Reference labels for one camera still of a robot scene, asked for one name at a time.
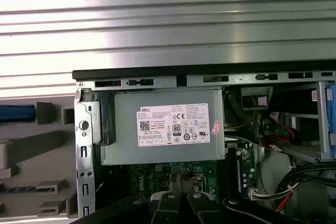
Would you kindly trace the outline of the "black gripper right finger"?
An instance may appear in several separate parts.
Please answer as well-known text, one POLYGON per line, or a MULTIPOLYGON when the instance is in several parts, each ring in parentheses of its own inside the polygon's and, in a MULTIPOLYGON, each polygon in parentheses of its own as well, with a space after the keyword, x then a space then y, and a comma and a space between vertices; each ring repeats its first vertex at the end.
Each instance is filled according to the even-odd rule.
POLYGON ((245 199, 216 202, 195 191, 190 175, 184 176, 184 193, 199 223, 291 223, 291 218, 245 199))

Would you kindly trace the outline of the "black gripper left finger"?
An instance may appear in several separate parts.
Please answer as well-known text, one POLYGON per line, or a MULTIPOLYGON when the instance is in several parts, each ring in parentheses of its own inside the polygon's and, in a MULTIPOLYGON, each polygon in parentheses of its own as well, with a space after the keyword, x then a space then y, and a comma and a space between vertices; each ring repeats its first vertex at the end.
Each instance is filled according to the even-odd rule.
POLYGON ((182 174, 170 178, 171 190, 153 194, 158 200, 147 201, 129 196, 76 220, 76 223, 178 223, 182 203, 182 174))

